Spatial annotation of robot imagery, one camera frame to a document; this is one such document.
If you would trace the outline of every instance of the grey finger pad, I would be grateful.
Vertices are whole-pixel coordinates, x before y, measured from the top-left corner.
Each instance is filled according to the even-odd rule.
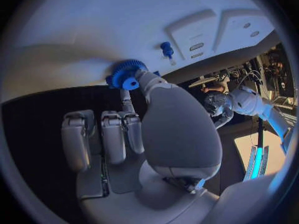
[[[112,191],[123,194],[140,190],[139,170],[145,161],[144,154],[135,154],[126,149],[125,161],[118,165],[108,164],[109,183]]]

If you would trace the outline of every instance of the blue led strip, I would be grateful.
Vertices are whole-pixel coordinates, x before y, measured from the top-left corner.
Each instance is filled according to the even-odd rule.
[[[262,162],[262,156],[263,156],[263,148],[258,148],[255,162],[254,162],[254,168],[252,171],[251,179],[257,178],[260,171],[260,166]]]

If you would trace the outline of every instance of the blue gear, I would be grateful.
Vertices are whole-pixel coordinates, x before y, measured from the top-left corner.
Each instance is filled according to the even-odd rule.
[[[139,87],[139,83],[135,79],[137,70],[147,71],[148,69],[141,61],[124,61],[114,69],[112,75],[106,78],[106,82],[110,88],[124,89],[127,91],[135,90]]]

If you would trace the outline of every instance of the blue light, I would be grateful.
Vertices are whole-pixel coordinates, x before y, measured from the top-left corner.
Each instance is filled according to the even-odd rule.
[[[260,166],[262,162],[262,156],[263,156],[263,148],[258,148],[251,179],[257,178],[259,174]]]

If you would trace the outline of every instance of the robotic hand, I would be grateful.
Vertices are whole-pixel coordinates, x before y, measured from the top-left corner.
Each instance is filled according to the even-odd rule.
[[[259,94],[242,86],[229,94],[211,93],[205,99],[205,108],[211,116],[222,115],[215,122],[216,128],[222,127],[233,117],[233,112],[255,116],[267,120],[277,135],[283,142],[283,150],[286,152],[288,142],[287,137],[291,135],[292,129],[282,115],[274,109],[267,100],[262,99]]]

